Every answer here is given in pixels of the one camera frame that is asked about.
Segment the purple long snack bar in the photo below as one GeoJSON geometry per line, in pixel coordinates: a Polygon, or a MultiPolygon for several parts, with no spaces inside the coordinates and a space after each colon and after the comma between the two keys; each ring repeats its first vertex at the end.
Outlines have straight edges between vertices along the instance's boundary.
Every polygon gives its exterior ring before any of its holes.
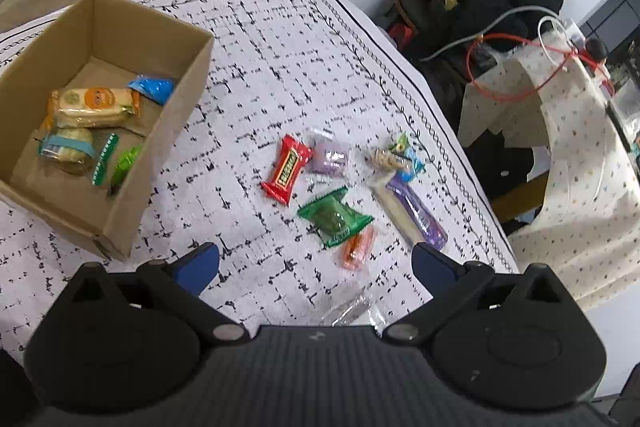
{"type": "Polygon", "coordinates": [[[444,250],[448,243],[447,233],[411,186],[400,179],[398,172],[375,176],[370,189],[409,245],[425,243],[436,251],[444,250]]]}

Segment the orange sausage snack packet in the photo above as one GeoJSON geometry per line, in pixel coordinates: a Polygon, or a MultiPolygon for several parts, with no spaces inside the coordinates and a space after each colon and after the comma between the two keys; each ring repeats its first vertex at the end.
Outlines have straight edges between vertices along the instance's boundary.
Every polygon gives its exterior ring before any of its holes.
{"type": "Polygon", "coordinates": [[[366,263],[378,231],[373,225],[368,225],[357,235],[352,236],[346,243],[342,252],[342,267],[352,271],[363,268],[366,263]]]}

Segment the green snack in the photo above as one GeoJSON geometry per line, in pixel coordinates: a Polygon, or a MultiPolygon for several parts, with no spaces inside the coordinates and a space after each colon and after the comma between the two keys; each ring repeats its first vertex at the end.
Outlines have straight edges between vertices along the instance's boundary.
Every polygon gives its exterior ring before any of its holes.
{"type": "Polygon", "coordinates": [[[326,248],[341,245],[359,234],[374,218],[361,213],[344,202],[347,186],[318,197],[297,211],[299,218],[309,221],[326,248]]]}

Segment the red candy bar wrapper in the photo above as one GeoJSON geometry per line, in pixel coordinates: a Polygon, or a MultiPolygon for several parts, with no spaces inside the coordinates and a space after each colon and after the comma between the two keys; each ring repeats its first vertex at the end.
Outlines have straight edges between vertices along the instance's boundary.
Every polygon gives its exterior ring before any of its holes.
{"type": "Polygon", "coordinates": [[[293,187],[302,170],[314,156],[314,151],[294,136],[287,134],[282,139],[280,155],[276,167],[272,169],[268,181],[262,181],[260,186],[265,193],[287,206],[291,200],[293,187]]]}

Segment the blue snack packet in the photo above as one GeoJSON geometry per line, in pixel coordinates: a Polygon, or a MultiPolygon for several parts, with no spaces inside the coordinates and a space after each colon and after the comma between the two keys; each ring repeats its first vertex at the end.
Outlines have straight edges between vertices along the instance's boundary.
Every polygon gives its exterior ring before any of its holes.
{"type": "Polygon", "coordinates": [[[127,84],[132,91],[136,91],[148,100],[164,106],[175,90],[175,83],[166,78],[156,78],[139,75],[127,84]]]}

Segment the clear plastic wrapper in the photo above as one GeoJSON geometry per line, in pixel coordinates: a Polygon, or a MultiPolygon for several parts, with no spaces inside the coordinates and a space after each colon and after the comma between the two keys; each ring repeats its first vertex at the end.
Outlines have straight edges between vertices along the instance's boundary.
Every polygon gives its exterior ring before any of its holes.
{"type": "Polygon", "coordinates": [[[386,317],[378,298],[369,289],[360,286],[338,288],[322,303],[319,324],[328,327],[371,326],[382,331],[386,317]]]}

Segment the green candy packet in box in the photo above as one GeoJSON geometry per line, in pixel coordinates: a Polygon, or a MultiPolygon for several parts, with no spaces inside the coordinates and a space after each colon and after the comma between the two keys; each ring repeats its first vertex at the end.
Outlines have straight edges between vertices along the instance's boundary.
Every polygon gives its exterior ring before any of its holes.
{"type": "Polygon", "coordinates": [[[136,162],[140,152],[142,150],[141,145],[131,147],[129,150],[125,150],[122,155],[119,156],[113,176],[111,177],[110,187],[108,188],[108,195],[115,195],[122,187],[126,180],[126,176],[134,163],[136,162]]]}

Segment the mixed nuts snack packet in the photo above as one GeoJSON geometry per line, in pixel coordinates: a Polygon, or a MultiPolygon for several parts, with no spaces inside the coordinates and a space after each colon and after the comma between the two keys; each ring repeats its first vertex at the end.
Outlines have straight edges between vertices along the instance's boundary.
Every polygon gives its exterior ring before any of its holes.
{"type": "Polygon", "coordinates": [[[386,148],[375,147],[370,159],[374,167],[396,173],[405,183],[416,179],[425,169],[406,132],[398,134],[396,140],[386,148]]]}

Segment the cream dotted cloth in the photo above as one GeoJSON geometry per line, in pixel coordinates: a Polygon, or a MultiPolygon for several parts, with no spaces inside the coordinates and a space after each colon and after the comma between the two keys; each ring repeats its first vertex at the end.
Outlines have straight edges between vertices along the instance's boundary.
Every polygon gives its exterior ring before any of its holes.
{"type": "Polygon", "coordinates": [[[519,265],[544,262],[582,309],[639,280],[639,182],[606,113],[599,81],[565,37],[548,31],[465,91],[458,139],[489,130],[513,147],[544,146],[550,170],[540,213],[511,234],[519,265]]]}

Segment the green striped snack strip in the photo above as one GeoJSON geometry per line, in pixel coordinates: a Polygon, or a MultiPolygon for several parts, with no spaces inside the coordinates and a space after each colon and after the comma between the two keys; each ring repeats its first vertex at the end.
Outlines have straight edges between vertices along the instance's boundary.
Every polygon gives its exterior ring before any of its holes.
{"type": "Polygon", "coordinates": [[[98,160],[96,161],[96,165],[94,166],[93,175],[92,175],[92,185],[93,186],[101,186],[104,178],[106,176],[106,170],[108,166],[108,162],[110,161],[112,155],[114,154],[116,147],[119,142],[119,136],[112,132],[105,144],[102,147],[100,155],[98,156],[98,160]]]}

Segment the clear cracker packet blue band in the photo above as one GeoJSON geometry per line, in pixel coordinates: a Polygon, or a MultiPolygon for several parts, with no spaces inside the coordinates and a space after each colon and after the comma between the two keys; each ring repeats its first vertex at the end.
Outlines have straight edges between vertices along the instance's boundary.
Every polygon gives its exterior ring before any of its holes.
{"type": "Polygon", "coordinates": [[[94,163],[93,134],[86,128],[60,128],[49,133],[38,147],[38,155],[73,176],[82,176],[94,163]]]}

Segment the purple square snack packet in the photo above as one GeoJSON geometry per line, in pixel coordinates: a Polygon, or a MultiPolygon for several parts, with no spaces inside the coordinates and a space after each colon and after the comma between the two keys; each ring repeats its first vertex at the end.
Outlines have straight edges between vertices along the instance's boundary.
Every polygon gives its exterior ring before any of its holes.
{"type": "Polygon", "coordinates": [[[333,133],[311,129],[312,154],[310,168],[313,173],[344,178],[349,166],[350,146],[335,139],[333,133]]]}

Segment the white patterned bed blanket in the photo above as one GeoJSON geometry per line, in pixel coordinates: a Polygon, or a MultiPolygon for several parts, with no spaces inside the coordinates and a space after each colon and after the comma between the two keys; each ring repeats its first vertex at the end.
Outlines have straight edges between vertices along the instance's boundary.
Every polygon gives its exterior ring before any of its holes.
{"type": "Polygon", "coordinates": [[[512,249],[425,79],[347,0],[131,0],[210,31],[208,79],[165,165],[132,246],[132,265],[172,259],[206,241],[220,269],[203,299],[247,329],[309,324],[338,288],[364,286],[387,320],[428,299],[410,248],[370,191],[368,156],[406,132],[425,169],[411,186],[448,235],[446,251],[499,272],[512,249]],[[290,134],[312,150],[311,129],[350,146],[346,176],[300,170],[287,206],[262,189],[290,134]],[[347,186],[374,218],[364,267],[338,265],[300,206],[347,186]]]}

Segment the brown cardboard box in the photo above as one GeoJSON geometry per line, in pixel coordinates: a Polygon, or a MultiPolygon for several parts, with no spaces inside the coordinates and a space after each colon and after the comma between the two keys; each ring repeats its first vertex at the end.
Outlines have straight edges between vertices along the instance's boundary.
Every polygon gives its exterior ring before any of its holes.
{"type": "Polygon", "coordinates": [[[86,251],[128,258],[213,35],[128,0],[80,0],[1,73],[1,197],[86,251]]]}

